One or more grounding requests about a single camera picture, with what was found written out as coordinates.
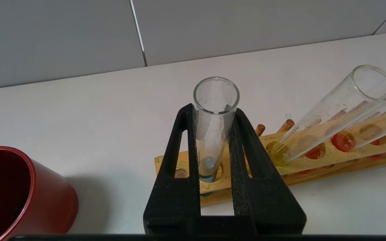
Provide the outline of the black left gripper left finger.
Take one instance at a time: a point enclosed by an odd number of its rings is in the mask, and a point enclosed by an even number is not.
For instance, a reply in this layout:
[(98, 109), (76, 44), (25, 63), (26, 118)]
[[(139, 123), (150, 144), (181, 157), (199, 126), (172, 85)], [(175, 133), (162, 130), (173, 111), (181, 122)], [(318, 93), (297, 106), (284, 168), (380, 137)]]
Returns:
[[(167, 143), (150, 197), (143, 213), (147, 235), (191, 233), (201, 216), (199, 168), (193, 125), (193, 104), (182, 107)], [(189, 176), (176, 178), (182, 134), (187, 131)]]

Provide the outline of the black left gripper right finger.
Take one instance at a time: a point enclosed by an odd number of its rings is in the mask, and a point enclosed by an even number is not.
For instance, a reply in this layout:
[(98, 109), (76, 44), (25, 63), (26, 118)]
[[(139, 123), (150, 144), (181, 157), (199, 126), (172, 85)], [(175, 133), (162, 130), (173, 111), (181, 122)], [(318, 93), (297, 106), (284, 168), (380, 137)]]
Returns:
[(230, 182), (236, 217), (259, 235), (300, 235), (306, 214), (241, 109), (229, 134)]

